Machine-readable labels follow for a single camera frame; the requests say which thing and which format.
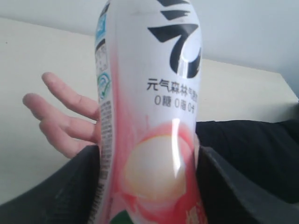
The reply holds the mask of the black sleeved right forearm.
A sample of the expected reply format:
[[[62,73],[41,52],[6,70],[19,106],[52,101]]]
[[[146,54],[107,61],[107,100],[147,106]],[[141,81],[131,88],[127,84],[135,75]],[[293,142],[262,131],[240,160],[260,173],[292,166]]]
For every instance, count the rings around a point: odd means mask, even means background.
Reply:
[[[299,202],[299,105],[282,121],[198,121],[195,135],[248,180],[286,203]]]

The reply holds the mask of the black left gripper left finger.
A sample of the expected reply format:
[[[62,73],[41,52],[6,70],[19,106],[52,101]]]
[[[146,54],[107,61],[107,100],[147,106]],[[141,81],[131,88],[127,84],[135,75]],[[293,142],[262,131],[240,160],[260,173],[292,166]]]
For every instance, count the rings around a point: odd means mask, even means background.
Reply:
[[[86,224],[94,204],[100,151],[87,146],[57,172],[0,206],[2,224]]]

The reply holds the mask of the person's right hand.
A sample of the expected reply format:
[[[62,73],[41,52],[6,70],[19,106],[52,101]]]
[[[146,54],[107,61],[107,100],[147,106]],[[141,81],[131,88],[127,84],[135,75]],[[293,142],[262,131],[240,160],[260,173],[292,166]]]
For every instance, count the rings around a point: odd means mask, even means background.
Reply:
[[[43,73],[42,81],[50,93],[67,109],[87,118],[84,120],[69,116],[42,96],[27,93],[22,102],[39,120],[39,128],[47,141],[69,159],[86,146],[99,147],[101,124],[98,102],[78,94],[52,72]]]

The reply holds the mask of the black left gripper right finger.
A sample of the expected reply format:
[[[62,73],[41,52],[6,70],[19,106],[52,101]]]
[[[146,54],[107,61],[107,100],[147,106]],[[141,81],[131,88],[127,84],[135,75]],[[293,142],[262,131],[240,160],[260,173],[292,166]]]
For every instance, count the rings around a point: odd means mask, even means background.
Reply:
[[[210,147],[200,147],[199,188],[210,224],[297,224],[299,209],[259,187]]]

